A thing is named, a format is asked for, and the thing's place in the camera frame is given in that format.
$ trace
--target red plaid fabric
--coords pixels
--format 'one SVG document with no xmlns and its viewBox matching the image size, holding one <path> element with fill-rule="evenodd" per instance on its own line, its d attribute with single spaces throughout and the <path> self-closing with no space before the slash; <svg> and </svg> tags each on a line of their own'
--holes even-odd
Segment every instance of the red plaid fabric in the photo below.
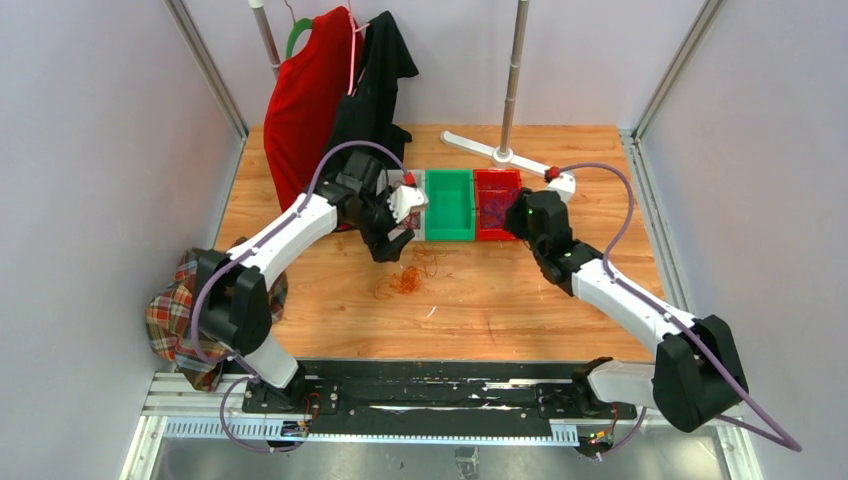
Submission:
<svg viewBox="0 0 848 480">
<path fill-rule="evenodd" d="M 197 254 L 189 250 L 183 253 L 170 285 L 147 306 L 147 333 L 153 351 L 176 363 L 177 370 L 195 389 L 213 391 L 218 386 L 223 364 L 203 362 L 197 358 L 191 345 L 191 302 L 196 273 Z M 272 322 L 283 317 L 287 293 L 288 280 L 283 272 L 268 294 Z M 223 345 L 203 333 L 200 334 L 200 345 L 204 353 L 215 360 L 227 354 Z"/>
</svg>

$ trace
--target green hanger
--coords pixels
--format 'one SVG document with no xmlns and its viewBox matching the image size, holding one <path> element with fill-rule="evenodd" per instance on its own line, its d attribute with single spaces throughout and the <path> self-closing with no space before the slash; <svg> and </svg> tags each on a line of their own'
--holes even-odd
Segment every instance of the green hanger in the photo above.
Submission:
<svg viewBox="0 0 848 480">
<path fill-rule="evenodd" d="M 286 60 L 291 58 L 291 54 L 294 52 L 294 44 L 297 42 L 300 34 L 311 28 L 312 19 L 310 18 L 301 18 L 294 23 L 294 27 L 292 27 L 292 31 L 289 34 L 289 43 L 286 44 Z"/>
</svg>

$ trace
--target red garment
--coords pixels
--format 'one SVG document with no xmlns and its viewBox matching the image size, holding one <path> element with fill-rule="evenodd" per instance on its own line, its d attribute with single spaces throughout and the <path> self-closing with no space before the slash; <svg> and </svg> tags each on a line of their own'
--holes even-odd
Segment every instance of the red garment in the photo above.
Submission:
<svg viewBox="0 0 848 480">
<path fill-rule="evenodd" d="M 312 179 L 350 82 L 350 20 L 338 7 L 312 21 L 303 50 L 283 62 L 265 115 L 265 154 L 286 211 Z M 357 34 L 359 65 L 362 35 Z"/>
</svg>

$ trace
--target wooden tabletop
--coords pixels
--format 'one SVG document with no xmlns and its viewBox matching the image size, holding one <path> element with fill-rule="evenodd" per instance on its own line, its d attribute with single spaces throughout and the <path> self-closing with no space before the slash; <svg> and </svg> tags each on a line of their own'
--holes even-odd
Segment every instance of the wooden tabletop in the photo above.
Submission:
<svg viewBox="0 0 848 480">
<path fill-rule="evenodd" d="M 404 163 L 409 168 L 487 168 L 480 157 L 444 145 L 449 129 L 496 145 L 497 127 L 410 125 L 413 135 Z M 515 127 L 515 151 L 548 165 L 604 162 L 629 172 L 613 127 Z M 522 175 L 525 186 L 541 179 Z M 599 250 L 624 219 L 627 195 L 608 172 L 577 173 L 569 202 L 575 236 Z M 251 131 L 238 169 L 216 248 L 251 237 L 280 215 L 262 146 L 262 128 Z M 651 354 L 593 306 L 570 298 L 542 278 L 520 242 L 443 243 L 438 272 L 410 294 L 375 298 L 374 286 L 409 265 L 413 249 L 399 263 L 376 264 L 356 232 L 319 240 L 288 269 L 289 294 L 275 337 L 299 357 L 363 357 L 464 360 L 590 360 L 613 356 L 649 361 Z M 662 287 L 642 216 L 612 255 L 631 279 L 660 295 Z"/>
</svg>

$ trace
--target white wall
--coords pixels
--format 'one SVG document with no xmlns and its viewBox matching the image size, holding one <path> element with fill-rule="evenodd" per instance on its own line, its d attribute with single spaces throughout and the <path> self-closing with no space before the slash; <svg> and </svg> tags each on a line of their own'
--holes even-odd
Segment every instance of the white wall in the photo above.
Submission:
<svg viewBox="0 0 848 480">
<path fill-rule="evenodd" d="M 289 0 L 297 18 L 341 0 Z M 419 67 L 398 97 L 398 123 L 499 124 L 516 0 L 354 0 L 360 23 L 395 16 Z M 274 77 L 246 0 L 186 0 L 248 124 L 265 118 Z M 635 126 L 703 0 L 530 2 L 518 124 Z M 266 1 L 282 56 L 291 16 Z"/>
<path fill-rule="evenodd" d="M 240 140 L 161 1 L 5 2 L 0 51 L 0 477 L 116 478 Z"/>
<path fill-rule="evenodd" d="M 845 478 L 848 3 L 725 3 L 645 150 L 696 312 L 805 448 L 757 440 L 765 478 Z"/>
</svg>

